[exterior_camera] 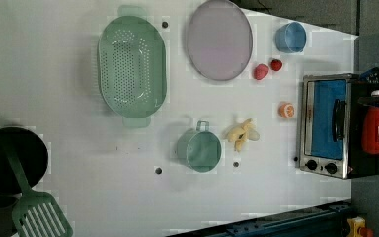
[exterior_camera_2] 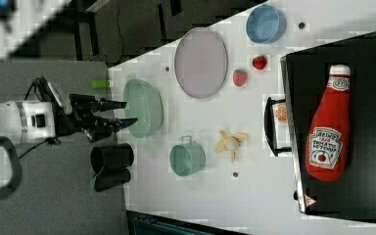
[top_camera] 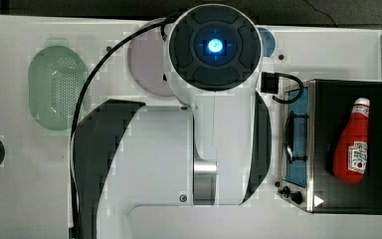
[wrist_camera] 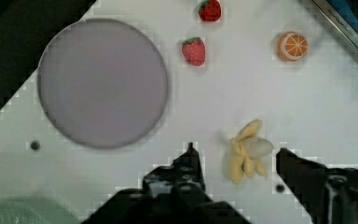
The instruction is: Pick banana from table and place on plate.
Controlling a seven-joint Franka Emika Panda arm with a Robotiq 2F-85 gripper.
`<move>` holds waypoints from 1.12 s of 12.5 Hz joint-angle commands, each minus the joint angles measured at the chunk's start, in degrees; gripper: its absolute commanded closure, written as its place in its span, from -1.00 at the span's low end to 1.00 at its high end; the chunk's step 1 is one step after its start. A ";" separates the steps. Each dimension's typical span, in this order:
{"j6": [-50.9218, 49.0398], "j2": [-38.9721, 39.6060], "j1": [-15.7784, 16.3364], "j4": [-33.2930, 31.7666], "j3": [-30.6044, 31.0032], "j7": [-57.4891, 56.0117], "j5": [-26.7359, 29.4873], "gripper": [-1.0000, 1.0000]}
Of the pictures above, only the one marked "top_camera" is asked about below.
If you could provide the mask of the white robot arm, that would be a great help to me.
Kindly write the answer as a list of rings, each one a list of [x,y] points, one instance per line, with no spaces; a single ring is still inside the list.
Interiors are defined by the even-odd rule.
[[[164,23],[164,77],[177,106],[110,99],[73,124],[75,239],[132,239],[137,207],[241,205],[266,177],[259,30],[222,4]]]

